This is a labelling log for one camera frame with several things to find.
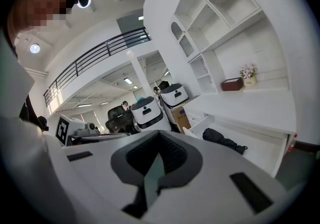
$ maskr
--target metal railing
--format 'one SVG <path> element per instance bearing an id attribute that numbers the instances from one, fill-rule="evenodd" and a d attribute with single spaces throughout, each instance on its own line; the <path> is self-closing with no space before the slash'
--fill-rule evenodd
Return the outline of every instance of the metal railing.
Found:
<path id="1" fill-rule="evenodd" d="M 146 28 L 142 27 L 115 36 L 93 47 L 74 60 L 49 86 L 43 95 L 45 98 L 45 105 L 48 106 L 66 85 L 95 64 L 122 50 L 150 40 Z"/>

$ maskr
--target flower pot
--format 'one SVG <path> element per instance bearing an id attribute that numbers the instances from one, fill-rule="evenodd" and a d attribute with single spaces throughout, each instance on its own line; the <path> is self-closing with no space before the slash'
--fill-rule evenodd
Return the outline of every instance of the flower pot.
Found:
<path id="1" fill-rule="evenodd" d="M 244 78 L 243 83 L 245 87 L 251 87 L 254 86 L 257 83 L 257 79 L 255 76 L 250 77 L 250 78 Z"/>

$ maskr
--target ceiling light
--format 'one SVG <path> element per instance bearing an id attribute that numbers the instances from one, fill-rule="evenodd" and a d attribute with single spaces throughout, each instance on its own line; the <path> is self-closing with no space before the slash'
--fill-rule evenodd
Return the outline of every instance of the ceiling light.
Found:
<path id="1" fill-rule="evenodd" d="M 89 0 L 89 1 L 88 1 L 88 4 L 87 4 L 86 6 L 84 6 L 84 7 L 81 6 L 79 2 L 78 2 L 78 4 L 77 4 L 77 6 L 78 6 L 79 8 L 81 8 L 81 9 L 85 9 L 85 8 L 89 7 L 90 4 L 91 4 L 91 0 Z"/>
<path id="2" fill-rule="evenodd" d="M 86 107 L 86 106 L 91 106 L 92 104 L 85 104 L 85 105 L 78 105 L 78 107 Z"/>
<path id="3" fill-rule="evenodd" d="M 127 82 L 127 83 L 129 83 L 129 84 L 132 84 L 132 81 L 129 80 L 128 78 L 125 78 L 124 81 Z"/>
<path id="4" fill-rule="evenodd" d="M 32 44 L 30 47 L 30 51 L 31 51 L 31 53 L 34 53 L 34 54 L 39 53 L 39 51 L 40 51 L 39 44 L 38 43 Z"/>

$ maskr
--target potted plant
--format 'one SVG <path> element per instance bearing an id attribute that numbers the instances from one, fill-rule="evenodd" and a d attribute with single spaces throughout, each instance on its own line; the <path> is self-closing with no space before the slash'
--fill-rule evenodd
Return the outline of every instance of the potted plant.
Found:
<path id="1" fill-rule="evenodd" d="M 257 83 L 256 68 L 254 65 L 244 65 L 240 71 L 245 87 L 254 86 Z"/>

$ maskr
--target white column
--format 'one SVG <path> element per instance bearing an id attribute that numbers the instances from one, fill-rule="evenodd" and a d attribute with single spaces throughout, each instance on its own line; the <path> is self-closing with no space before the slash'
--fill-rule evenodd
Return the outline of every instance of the white column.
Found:
<path id="1" fill-rule="evenodd" d="M 141 65 L 140 65 L 138 59 L 136 58 L 135 54 L 132 51 L 129 50 L 127 52 L 127 55 L 131 60 L 133 68 L 134 68 L 134 70 L 136 72 L 136 75 L 139 78 L 139 81 L 140 81 L 140 83 L 141 83 L 141 85 L 143 87 L 143 90 L 144 90 L 146 96 L 147 97 L 148 96 L 152 96 L 153 97 L 154 96 L 154 92 L 152 91 L 152 89 L 151 89 L 151 87 L 149 85 L 149 82 L 148 82 L 148 80 L 147 80 L 147 78 L 145 76 L 145 73 L 142 70 Z"/>

